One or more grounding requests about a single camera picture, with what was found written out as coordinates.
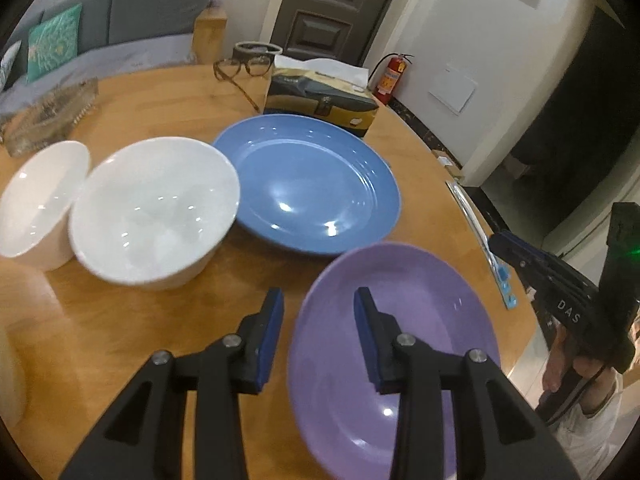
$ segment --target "dark brown door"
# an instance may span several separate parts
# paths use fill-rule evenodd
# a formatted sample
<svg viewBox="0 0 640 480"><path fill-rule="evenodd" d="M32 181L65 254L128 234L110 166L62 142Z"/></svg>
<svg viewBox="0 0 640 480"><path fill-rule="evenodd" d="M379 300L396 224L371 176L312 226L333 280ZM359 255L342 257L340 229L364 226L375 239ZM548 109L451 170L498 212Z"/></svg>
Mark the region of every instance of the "dark brown door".
<svg viewBox="0 0 640 480"><path fill-rule="evenodd" d="M360 65L391 0L282 0L271 42L297 59Z"/></svg>

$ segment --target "fire extinguisher label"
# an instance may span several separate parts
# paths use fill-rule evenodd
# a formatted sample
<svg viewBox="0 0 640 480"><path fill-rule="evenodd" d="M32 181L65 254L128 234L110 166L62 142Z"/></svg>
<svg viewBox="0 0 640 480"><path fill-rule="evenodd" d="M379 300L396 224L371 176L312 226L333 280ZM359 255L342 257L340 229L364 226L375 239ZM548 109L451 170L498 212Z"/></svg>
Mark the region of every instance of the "fire extinguisher label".
<svg viewBox="0 0 640 480"><path fill-rule="evenodd" d="M378 83L378 92L381 94L391 94L396 86L396 82L400 77L401 72L396 72L391 68L387 67L385 70L385 75L382 76L382 79Z"/></svg>

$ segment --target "white bowl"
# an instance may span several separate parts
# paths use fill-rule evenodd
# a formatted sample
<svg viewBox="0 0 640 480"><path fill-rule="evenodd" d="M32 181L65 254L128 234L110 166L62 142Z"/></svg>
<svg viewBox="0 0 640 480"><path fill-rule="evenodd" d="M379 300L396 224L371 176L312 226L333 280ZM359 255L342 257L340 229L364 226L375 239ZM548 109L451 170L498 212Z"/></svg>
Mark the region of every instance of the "white bowl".
<svg viewBox="0 0 640 480"><path fill-rule="evenodd" d="M185 137L142 140L88 177L71 211L71 245L108 282L175 288L204 269L239 200L238 174L214 147Z"/></svg>
<svg viewBox="0 0 640 480"><path fill-rule="evenodd" d="M0 198L0 254L42 270L66 264L73 251L68 212L89 171L84 144L64 140L33 155Z"/></svg>

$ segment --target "person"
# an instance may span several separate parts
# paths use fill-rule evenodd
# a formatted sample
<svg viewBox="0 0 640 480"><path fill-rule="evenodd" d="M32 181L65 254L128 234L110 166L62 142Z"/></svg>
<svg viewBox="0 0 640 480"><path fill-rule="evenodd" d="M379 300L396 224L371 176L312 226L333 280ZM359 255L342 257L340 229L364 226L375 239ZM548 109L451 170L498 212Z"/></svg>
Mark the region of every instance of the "person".
<svg viewBox="0 0 640 480"><path fill-rule="evenodd" d="M542 377L545 392L556 392L562 377L573 366L582 377L591 379L602 362L584 356L568 362L564 352L567 331L559 325ZM619 450L608 442L620 412L622 375L605 368L564 416L550 428L582 480L596 480Z"/></svg>

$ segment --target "fire extinguisher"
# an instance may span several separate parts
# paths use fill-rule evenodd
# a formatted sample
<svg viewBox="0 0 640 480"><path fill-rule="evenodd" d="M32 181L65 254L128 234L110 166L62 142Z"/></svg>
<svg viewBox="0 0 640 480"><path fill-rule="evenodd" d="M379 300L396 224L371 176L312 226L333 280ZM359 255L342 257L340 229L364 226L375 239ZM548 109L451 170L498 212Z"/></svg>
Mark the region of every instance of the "fire extinguisher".
<svg viewBox="0 0 640 480"><path fill-rule="evenodd" d="M398 84L398 81L400 81L400 78L402 77L402 74L406 70L408 64L412 64L412 61L409 58L414 56L412 56L411 54L398 54L397 52L387 54L378 62L376 67L373 69L373 72L371 72L372 76L376 73L376 70L378 69L380 64L387 57L391 57L391 59L389 60L389 64L386 66L385 73L382 75L382 78L380 78L380 81L378 81L378 84L373 91L373 95L380 99L380 101L382 101L382 104L385 105L389 102L389 99L391 99L391 94Z"/></svg>

